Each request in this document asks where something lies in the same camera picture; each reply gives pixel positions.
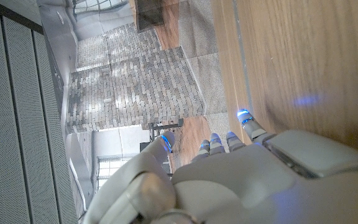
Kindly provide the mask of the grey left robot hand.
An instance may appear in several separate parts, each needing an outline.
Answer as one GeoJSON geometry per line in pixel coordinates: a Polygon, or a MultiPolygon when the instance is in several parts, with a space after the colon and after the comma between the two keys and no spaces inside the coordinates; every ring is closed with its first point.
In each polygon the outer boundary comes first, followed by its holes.
{"type": "Polygon", "coordinates": [[[358,223],[358,151],[306,131],[271,134],[242,109],[251,140],[217,134],[173,175],[166,131],[93,197],[85,223],[358,223]]]}

